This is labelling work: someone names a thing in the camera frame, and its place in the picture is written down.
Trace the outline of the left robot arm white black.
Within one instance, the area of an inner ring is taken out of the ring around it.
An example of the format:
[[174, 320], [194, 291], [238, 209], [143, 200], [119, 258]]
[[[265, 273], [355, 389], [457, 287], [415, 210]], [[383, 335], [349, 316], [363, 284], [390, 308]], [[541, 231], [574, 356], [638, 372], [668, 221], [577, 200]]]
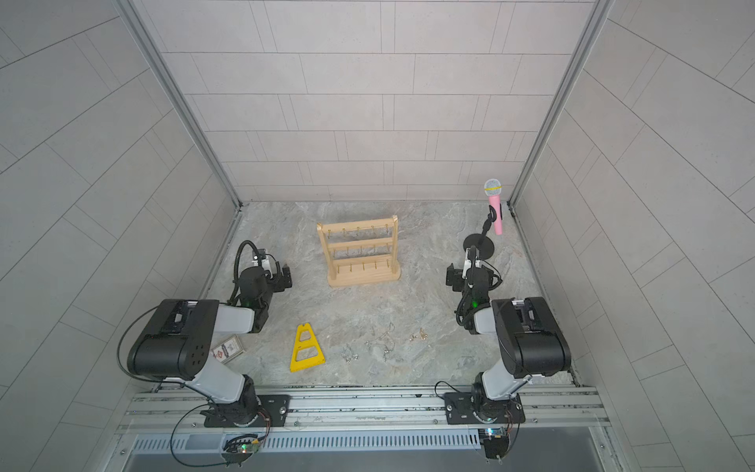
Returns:
[[243, 241], [236, 253], [230, 299], [165, 299], [149, 319], [119, 368], [129, 377], [182, 385], [208, 401], [206, 428], [282, 427], [288, 395], [258, 395], [251, 377], [237, 373], [212, 353], [220, 334], [258, 334], [269, 319], [271, 299], [293, 286], [288, 265]]

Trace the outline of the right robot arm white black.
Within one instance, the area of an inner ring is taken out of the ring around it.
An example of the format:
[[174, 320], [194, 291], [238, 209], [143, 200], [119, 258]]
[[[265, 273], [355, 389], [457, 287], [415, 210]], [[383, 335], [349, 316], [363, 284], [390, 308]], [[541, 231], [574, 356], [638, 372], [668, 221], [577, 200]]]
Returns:
[[521, 423], [519, 391], [536, 377], [552, 377], [571, 366], [567, 341], [542, 297], [493, 299], [490, 292], [503, 279], [484, 261], [467, 261], [462, 269], [446, 269], [446, 285], [461, 294], [454, 315], [470, 334], [492, 334], [499, 360], [479, 373], [471, 393], [446, 401], [464, 421]]

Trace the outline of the black microphone stand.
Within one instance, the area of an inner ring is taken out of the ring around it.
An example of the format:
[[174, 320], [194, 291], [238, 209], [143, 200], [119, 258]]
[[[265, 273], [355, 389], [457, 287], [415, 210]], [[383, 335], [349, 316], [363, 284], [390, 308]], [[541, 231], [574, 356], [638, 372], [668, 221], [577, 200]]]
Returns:
[[470, 248], [477, 250], [477, 258], [482, 261], [487, 261], [493, 257], [495, 253], [495, 244], [489, 238], [488, 232], [492, 228], [493, 224], [497, 221], [497, 212], [493, 206], [489, 206], [489, 214], [483, 224], [483, 229], [480, 233], [473, 233], [468, 235], [463, 241], [463, 249], [467, 251]]

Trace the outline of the wooden jewelry display stand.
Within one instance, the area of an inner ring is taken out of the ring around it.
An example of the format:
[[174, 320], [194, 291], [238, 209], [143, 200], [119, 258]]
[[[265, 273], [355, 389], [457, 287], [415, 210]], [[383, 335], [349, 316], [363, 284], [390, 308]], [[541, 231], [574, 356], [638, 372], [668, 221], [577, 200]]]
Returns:
[[332, 288], [398, 281], [398, 216], [318, 223], [317, 233]]

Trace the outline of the pink toy microphone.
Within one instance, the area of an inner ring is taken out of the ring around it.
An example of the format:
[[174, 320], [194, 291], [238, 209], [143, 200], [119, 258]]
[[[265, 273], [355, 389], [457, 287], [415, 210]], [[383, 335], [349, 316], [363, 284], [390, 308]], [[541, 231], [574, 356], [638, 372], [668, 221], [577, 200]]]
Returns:
[[503, 234], [503, 207], [501, 206], [501, 192], [503, 192], [503, 185], [499, 182], [499, 179], [489, 179], [485, 183], [485, 194], [489, 199], [489, 216], [487, 222], [495, 230], [495, 234]]

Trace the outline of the right green circuit board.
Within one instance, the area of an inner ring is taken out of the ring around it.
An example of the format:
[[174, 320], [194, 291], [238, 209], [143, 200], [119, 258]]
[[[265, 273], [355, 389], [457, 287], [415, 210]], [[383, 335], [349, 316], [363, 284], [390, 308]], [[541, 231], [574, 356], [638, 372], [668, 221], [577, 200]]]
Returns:
[[510, 436], [502, 428], [481, 429], [478, 431], [479, 441], [487, 460], [501, 462], [506, 458], [510, 448]]

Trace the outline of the green circuit board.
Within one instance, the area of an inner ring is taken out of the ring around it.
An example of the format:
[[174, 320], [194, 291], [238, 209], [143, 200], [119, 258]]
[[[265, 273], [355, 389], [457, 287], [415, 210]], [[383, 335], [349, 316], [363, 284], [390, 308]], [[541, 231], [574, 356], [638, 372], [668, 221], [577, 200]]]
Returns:
[[228, 440], [222, 449], [222, 457], [226, 462], [241, 464], [256, 454], [261, 448], [257, 434], [245, 434]]
[[502, 428], [481, 429], [478, 431], [479, 441], [487, 460], [501, 462], [506, 458], [510, 448], [510, 436]]

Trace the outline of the left green circuit board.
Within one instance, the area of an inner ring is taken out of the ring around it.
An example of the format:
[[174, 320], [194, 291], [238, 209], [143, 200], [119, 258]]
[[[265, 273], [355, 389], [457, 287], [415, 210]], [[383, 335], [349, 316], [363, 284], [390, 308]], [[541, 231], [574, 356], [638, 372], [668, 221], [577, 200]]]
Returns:
[[256, 454], [261, 448], [257, 434], [245, 434], [228, 440], [222, 449], [222, 457], [226, 462], [241, 464]]

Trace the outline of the yellow triangular plastic frame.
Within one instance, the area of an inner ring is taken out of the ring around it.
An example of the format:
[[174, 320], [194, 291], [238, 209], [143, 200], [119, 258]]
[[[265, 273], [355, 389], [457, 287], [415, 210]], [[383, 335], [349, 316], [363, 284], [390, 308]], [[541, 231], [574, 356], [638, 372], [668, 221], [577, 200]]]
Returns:
[[309, 323], [299, 324], [294, 340], [290, 371], [301, 372], [326, 363], [318, 338]]

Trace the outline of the aluminium mounting rail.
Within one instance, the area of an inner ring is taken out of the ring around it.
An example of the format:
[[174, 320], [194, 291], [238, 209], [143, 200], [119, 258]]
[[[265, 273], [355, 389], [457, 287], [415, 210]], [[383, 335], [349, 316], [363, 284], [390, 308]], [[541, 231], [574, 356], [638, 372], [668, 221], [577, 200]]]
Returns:
[[608, 426], [593, 387], [527, 385], [505, 413], [476, 411], [469, 393], [439, 387], [258, 387], [273, 432]]

